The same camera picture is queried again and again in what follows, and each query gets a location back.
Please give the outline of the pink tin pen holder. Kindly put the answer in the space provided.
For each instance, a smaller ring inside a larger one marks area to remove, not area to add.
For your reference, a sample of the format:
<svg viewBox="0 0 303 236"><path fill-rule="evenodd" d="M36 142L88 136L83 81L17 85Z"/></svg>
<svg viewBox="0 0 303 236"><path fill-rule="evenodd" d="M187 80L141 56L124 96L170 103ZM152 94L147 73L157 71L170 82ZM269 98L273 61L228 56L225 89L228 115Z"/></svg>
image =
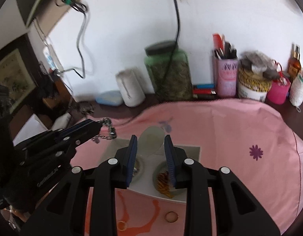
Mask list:
<svg viewBox="0 0 303 236"><path fill-rule="evenodd" d="M236 95L238 59L214 59L217 95L232 98Z"/></svg>

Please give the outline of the white jade bangle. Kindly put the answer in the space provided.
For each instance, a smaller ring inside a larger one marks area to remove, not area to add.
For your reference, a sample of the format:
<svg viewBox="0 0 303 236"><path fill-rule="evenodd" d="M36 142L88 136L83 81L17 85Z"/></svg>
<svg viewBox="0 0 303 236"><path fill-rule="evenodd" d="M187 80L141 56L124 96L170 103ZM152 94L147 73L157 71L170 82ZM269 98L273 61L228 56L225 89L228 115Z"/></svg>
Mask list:
<svg viewBox="0 0 303 236"><path fill-rule="evenodd" d="M132 176L132 183L138 181L142 174L144 173L145 164L141 157L136 157L133 176Z"/></svg>

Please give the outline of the framed picture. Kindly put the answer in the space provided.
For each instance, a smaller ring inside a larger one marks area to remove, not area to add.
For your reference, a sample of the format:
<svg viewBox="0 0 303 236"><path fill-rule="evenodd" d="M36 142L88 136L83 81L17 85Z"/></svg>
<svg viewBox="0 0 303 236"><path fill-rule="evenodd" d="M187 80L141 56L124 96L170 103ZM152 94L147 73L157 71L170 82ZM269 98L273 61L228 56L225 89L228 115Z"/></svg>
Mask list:
<svg viewBox="0 0 303 236"><path fill-rule="evenodd" d="M40 64L27 34L0 49L0 85L8 88L11 114L29 103L41 84Z"/></svg>

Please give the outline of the white thread ball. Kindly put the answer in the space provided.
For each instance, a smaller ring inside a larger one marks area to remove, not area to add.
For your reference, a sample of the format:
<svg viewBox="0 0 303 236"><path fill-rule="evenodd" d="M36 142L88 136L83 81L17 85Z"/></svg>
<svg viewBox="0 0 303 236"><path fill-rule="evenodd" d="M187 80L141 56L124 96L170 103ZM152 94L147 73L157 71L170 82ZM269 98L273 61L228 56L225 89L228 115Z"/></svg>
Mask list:
<svg viewBox="0 0 303 236"><path fill-rule="evenodd" d="M290 103L301 112L300 106L303 103L303 69L297 74L290 88Z"/></svg>

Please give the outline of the amber perfume bottle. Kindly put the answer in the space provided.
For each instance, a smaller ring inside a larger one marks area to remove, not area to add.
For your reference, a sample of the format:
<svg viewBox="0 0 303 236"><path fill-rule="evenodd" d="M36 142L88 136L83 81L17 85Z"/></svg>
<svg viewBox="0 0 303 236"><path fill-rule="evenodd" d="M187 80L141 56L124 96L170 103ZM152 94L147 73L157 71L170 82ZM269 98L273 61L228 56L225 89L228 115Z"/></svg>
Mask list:
<svg viewBox="0 0 303 236"><path fill-rule="evenodd" d="M294 81L300 71L300 46L293 44L292 53L288 61L288 74L290 76L290 82Z"/></svg>

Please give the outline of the pink floral tablecloth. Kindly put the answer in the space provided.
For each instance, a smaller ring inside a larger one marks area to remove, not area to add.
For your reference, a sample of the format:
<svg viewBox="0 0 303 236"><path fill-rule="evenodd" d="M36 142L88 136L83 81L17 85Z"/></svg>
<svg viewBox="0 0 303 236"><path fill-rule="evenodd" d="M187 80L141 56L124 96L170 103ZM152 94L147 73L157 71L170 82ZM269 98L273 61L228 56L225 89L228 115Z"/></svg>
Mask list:
<svg viewBox="0 0 303 236"><path fill-rule="evenodd" d="M199 162L211 169L228 167L281 233L303 208L303 140L269 105L238 99L167 103L145 110L130 122L112 123L116 139L130 140L157 126L174 145L200 147ZM83 169L98 166L111 141L85 142L77 147L71 164ZM182 235L185 213L186 203L128 189L116 191L119 235Z"/></svg>

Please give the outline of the red comb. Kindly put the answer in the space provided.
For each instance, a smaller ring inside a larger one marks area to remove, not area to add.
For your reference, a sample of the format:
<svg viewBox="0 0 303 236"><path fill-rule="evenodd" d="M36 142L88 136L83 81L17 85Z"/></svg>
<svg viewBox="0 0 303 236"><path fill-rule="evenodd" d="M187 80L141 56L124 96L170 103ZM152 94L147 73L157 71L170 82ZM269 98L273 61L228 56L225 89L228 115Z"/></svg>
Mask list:
<svg viewBox="0 0 303 236"><path fill-rule="evenodd" d="M219 34L213 34L214 55L218 59L225 59L224 44Z"/></svg>

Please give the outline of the green jade bangle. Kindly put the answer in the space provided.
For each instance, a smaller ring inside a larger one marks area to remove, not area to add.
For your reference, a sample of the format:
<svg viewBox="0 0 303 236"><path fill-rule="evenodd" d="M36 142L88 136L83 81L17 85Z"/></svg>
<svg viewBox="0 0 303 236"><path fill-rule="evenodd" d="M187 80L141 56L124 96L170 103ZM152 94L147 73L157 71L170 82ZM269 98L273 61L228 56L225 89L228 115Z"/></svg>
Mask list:
<svg viewBox="0 0 303 236"><path fill-rule="evenodd" d="M161 162L155 169L153 176L154 188L163 196L173 199L183 193L186 193L186 189L176 189L169 175L169 170L167 168L167 163L165 161Z"/></svg>

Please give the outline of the pale green jade pendant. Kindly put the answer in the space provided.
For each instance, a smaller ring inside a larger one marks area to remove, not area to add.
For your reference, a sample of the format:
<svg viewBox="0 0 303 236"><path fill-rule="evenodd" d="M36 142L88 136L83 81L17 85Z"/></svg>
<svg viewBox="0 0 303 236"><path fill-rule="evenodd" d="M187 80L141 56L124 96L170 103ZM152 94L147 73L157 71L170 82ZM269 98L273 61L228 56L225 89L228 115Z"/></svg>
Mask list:
<svg viewBox="0 0 303 236"><path fill-rule="evenodd" d="M148 127L138 139L138 155L147 158L164 143L165 132L157 126Z"/></svg>

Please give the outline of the grey cloth bundle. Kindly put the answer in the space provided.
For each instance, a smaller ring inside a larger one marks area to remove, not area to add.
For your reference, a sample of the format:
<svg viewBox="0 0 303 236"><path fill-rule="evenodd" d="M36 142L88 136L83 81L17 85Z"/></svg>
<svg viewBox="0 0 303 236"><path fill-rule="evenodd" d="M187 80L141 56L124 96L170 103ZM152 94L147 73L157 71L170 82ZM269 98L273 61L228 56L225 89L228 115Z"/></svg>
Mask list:
<svg viewBox="0 0 303 236"><path fill-rule="evenodd" d="M241 56L240 63L243 69L267 80L277 80L280 77L275 61L264 53L245 51Z"/></svg>

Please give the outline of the green glass seed jar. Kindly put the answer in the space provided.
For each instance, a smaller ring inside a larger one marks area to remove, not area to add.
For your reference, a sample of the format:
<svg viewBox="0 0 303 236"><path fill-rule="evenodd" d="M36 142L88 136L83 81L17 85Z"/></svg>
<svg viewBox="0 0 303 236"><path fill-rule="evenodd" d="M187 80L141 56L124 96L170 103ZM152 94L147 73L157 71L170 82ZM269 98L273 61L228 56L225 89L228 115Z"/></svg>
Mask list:
<svg viewBox="0 0 303 236"><path fill-rule="evenodd" d="M162 41L145 48L144 59L154 92L161 101L192 98L188 57L175 41Z"/></svg>

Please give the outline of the white power strip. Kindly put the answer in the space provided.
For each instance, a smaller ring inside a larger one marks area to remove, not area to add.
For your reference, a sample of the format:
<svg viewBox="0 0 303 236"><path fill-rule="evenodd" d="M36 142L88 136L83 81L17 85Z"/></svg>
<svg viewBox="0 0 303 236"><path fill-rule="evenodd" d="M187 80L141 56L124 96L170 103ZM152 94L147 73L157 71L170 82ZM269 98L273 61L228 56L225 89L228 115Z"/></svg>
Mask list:
<svg viewBox="0 0 303 236"><path fill-rule="evenodd" d="M49 65L49 68L51 71L57 71L59 74L62 74L64 71L64 68L57 57L55 50L52 46L52 44L49 44L47 40L43 40L44 48L43 48L43 54L46 58L46 61Z"/></svg>

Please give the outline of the blue and red lighters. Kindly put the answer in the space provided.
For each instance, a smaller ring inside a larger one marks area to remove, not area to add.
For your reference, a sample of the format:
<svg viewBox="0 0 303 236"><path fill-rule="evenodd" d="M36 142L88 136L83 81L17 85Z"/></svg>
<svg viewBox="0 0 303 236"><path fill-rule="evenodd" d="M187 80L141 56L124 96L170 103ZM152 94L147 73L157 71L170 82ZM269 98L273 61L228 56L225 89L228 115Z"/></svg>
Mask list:
<svg viewBox="0 0 303 236"><path fill-rule="evenodd" d="M193 86L193 95L215 95L214 84L200 84Z"/></svg>

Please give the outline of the brown wooden box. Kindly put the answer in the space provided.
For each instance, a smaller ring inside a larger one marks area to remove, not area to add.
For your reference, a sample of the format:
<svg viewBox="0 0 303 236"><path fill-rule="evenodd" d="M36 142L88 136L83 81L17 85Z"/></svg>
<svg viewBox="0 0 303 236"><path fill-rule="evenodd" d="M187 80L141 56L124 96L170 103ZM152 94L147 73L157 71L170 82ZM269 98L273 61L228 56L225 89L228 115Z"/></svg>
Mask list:
<svg viewBox="0 0 303 236"><path fill-rule="evenodd" d="M50 109L54 109L59 104L66 105L70 109L74 101L73 90L61 78L54 82L54 86L53 93L49 97L43 98L43 103Z"/></svg>

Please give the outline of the blue plastic soap box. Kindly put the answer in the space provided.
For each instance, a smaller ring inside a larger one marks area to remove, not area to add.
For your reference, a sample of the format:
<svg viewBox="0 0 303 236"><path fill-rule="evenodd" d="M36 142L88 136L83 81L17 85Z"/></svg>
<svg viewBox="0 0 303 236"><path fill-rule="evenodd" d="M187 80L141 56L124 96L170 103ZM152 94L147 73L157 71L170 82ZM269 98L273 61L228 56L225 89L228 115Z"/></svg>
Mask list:
<svg viewBox="0 0 303 236"><path fill-rule="evenodd" d="M120 91L108 91L100 93L95 101L100 105L107 105L112 107L119 107L124 103L123 97Z"/></svg>

